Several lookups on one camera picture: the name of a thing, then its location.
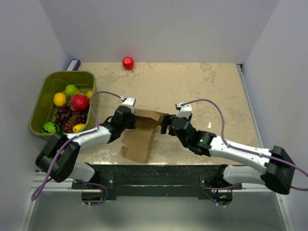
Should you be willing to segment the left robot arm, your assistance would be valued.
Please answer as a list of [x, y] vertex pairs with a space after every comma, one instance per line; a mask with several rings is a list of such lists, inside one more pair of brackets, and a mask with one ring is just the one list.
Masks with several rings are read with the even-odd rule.
[[135, 128], [133, 106], [119, 106], [110, 121], [97, 128], [74, 134], [56, 132], [35, 160], [36, 166], [55, 182], [66, 179], [82, 181], [89, 189], [96, 188], [100, 177], [89, 164], [77, 162], [79, 153], [117, 140], [126, 129]]

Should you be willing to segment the brown cardboard box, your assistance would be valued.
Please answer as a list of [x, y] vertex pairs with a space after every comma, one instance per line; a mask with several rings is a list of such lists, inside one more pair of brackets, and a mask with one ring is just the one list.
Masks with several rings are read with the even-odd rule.
[[148, 161], [162, 115], [161, 112], [135, 109], [135, 129], [126, 130], [122, 138], [121, 154], [124, 158], [139, 163]]

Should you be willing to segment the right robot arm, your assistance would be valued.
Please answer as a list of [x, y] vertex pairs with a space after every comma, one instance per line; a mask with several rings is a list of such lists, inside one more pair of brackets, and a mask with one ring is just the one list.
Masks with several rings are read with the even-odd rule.
[[226, 189], [240, 184], [265, 185], [279, 194], [288, 194], [295, 169], [294, 162], [280, 146], [272, 149], [254, 148], [234, 142], [224, 142], [214, 133], [196, 130], [189, 118], [165, 114], [161, 133], [176, 136], [183, 147], [197, 155], [219, 157], [240, 163], [239, 166], [222, 167], [207, 183]]

